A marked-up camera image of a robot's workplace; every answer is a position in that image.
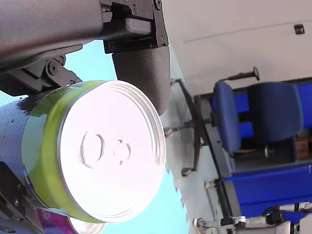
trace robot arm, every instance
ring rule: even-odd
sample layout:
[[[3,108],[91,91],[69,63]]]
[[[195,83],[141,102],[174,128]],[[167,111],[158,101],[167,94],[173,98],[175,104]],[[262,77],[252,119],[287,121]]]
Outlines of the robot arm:
[[[161,0],[1,0],[0,32],[0,90],[7,94],[80,82],[63,67],[65,55],[99,39],[105,53],[114,53],[117,78],[145,92],[160,115],[166,109],[170,62]]]

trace can label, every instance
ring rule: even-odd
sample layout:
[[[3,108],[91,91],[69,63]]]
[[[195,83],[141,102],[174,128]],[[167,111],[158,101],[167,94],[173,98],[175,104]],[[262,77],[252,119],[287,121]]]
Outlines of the can label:
[[[77,234],[65,216],[37,209],[44,234]]]

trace chair caster wheel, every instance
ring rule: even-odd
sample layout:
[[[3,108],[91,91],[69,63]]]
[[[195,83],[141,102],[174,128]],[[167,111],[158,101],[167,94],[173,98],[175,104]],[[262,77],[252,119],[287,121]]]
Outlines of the chair caster wheel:
[[[173,129],[168,127],[164,128],[165,138],[171,137],[174,133]]]
[[[183,177],[188,177],[192,173],[191,168],[183,168],[181,174]]]
[[[170,85],[174,85],[175,83],[178,82],[178,79],[170,79]]]

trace can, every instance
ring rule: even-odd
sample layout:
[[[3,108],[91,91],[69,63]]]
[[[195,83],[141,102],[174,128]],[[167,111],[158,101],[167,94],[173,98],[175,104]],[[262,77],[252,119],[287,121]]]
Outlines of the can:
[[[47,210],[37,209],[44,234],[100,234],[104,223],[87,223],[61,216]]]
[[[127,221],[156,195],[165,138],[150,100],[88,81],[0,108],[0,160],[37,207],[90,223]]]

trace office chair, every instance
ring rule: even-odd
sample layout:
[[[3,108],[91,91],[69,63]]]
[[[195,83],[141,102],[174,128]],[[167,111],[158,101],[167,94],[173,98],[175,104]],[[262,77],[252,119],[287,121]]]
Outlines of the office chair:
[[[264,82],[247,88],[250,121],[259,144],[294,136],[303,128],[303,114],[297,87],[290,83]],[[241,147],[234,93],[224,81],[214,87],[216,117],[222,146],[229,154]]]
[[[225,81],[251,77],[260,80],[256,67],[251,72],[239,73],[218,81],[214,87],[213,97],[216,105],[208,119],[203,119],[197,108],[200,106],[200,97],[195,96],[193,100],[180,79],[171,80],[171,85],[175,83],[180,85],[192,119],[178,127],[165,128],[165,136],[169,137],[175,131],[185,128],[194,129],[194,164],[192,168],[183,168],[182,176],[189,176],[192,172],[197,171],[200,148],[211,144],[204,130],[205,124],[218,127],[220,143],[230,156],[241,148],[234,93]],[[268,143],[292,137],[303,128],[303,114],[295,85],[283,82],[264,82],[249,86],[247,92],[250,108],[249,118],[253,124],[254,137],[258,144],[266,146],[264,152],[269,152]]]

